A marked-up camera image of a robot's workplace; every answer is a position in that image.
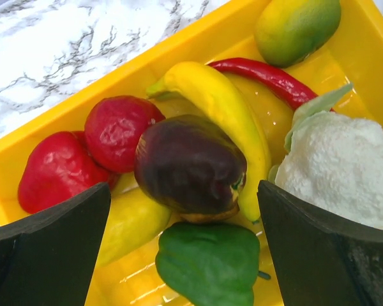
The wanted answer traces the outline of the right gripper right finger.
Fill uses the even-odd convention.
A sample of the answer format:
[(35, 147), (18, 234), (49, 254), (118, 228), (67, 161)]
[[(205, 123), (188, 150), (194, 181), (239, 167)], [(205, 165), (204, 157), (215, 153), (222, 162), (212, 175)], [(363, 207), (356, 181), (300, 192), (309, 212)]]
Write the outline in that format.
[(383, 230), (266, 180), (257, 197), (285, 305), (383, 305)]

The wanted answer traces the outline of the white cauliflower toy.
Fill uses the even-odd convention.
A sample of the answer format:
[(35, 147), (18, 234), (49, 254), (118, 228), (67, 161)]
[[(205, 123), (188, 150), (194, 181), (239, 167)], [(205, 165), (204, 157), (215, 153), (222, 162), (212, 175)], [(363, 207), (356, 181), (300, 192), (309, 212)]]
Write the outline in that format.
[(269, 180), (319, 208), (383, 230), (383, 128), (332, 111), (352, 88), (327, 92), (294, 112), (287, 153)]

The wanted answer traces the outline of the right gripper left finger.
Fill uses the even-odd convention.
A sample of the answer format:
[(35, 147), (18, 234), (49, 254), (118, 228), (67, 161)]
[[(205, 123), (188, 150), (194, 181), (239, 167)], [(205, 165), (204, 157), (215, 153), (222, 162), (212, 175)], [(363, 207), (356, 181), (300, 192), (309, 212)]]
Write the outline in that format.
[(0, 227), (0, 305), (84, 305), (110, 210), (86, 191)]

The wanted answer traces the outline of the dark purple mangosteen toy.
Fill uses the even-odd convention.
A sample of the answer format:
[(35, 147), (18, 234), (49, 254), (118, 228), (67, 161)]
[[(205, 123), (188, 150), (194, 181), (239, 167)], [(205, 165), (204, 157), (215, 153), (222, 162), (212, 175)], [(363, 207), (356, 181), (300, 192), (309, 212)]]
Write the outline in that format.
[(135, 151), (135, 179), (156, 202), (190, 222), (224, 220), (239, 211), (247, 162), (210, 120), (180, 115), (147, 128)]

